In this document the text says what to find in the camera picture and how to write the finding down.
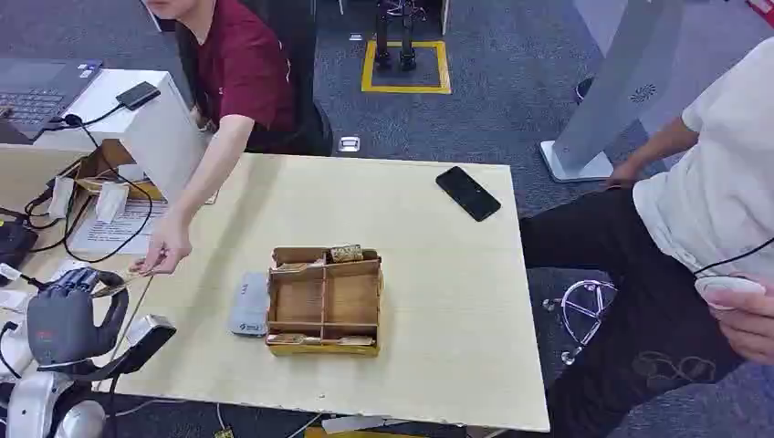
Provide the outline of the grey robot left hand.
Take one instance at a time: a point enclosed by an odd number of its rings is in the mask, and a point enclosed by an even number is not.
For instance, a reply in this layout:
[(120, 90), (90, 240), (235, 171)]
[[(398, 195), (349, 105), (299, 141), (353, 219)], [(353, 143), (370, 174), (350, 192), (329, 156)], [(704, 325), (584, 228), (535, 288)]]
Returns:
[[(102, 322), (95, 325), (92, 291), (99, 283), (118, 292), (111, 296)], [(119, 275), (92, 267), (69, 270), (28, 303), (27, 338), (34, 360), (40, 368), (52, 369), (112, 351), (128, 305), (128, 290)]]

